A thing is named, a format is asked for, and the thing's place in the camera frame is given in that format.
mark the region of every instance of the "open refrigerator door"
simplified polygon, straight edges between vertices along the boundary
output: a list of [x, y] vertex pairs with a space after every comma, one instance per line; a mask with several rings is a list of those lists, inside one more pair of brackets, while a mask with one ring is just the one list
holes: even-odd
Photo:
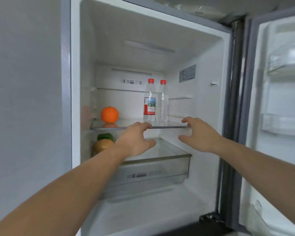
[[[252, 19], [248, 61], [242, 143], [295, 164], [295, 8]], [[253, 234], [295, 235], [295, 225], [245, 179], [240, 195], [239, 223]]]
[[[147, 0], [71, 0], [73, 167], [92, 157], [99, 134], [116, 140], [143, 121], [148, 79], [169, 87], [169, 121], [144, 133], [156, 147], [118, 168], [80, 235], [155, 235], [215, 211], [219, 158], [178, 136], [191, 134], [185, 116], [222, 133], [231, 32]], [[114, 124], [99, 118], [108, 106], [119, 112]]]

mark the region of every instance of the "water bottle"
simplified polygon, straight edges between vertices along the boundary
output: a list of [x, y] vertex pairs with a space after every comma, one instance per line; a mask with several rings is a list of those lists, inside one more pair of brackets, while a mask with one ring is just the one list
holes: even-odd
[[144, 122], [155, 121], [155, 108], [156, 108], [156, 91], [154, 86], [154, 79], [148, 79], [148, 85], [144, 94]]
[[168, 121], [168, 101], [169, 94], [166, 80], [161, 80], [161, 85], [157, 92], [156, 120], [161, 122]]

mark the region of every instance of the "finger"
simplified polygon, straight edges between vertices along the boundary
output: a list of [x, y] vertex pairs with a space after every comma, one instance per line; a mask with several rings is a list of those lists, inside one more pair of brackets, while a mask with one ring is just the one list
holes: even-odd
[[150, 123], [148, 123], [148, 122], [142, 123], [140, 127], [141, 127], [142, 131], [145, 131], [146, 129], [152, 129], [153, 128], [152, 125]]
[[146, 141], [147, 146], [148, 146], [149, 149], [152, 148], [152, 147], [154, 147], [156, 145], [155, 139], [145, 140], [145, 141]]
[[186, 136], [186, 135], [180, 135], [180, 136], [178, 136], [178, 139], [181, 142], [183, 142], [185, 144], [188, 144], [187, 142], [189, 142], [189, 140], [191, 139], [191, 137], [190, 136]]
[[190, 125], [192, 125], [192, 123], [194, 122], [194, 118], [192, 117], [186, 117], [183, 120], [181, 120], [182, 123], [189, 123]]
[[139, 125], [141, 125], [142, 123], [140, 123], [140, 122], [135, 122], [134, 124], [132, 124], [132, 126], [139, 126]]

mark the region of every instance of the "crisper drawer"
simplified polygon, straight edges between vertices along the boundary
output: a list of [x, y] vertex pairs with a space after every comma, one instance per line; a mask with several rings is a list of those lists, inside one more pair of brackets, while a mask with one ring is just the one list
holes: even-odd
[[102, 197], [138, 193], [180, 184], [188, 178], [190, 157], [122, 165], [108, 183]]

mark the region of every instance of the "refrigerator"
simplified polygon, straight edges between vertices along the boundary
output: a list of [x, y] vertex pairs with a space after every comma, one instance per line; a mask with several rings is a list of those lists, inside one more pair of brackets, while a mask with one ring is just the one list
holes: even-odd
[[[166, 79], [169, 121], [128, 158], [78, 236], [295, 235], [228, 163], [178, 140], [185, 116], [295, 164], [295, 8], [216, 23], [148, 0], [0, 0], [0, 219], [143, 119]], [[114, 124], [104, 107], [119, 111]]]

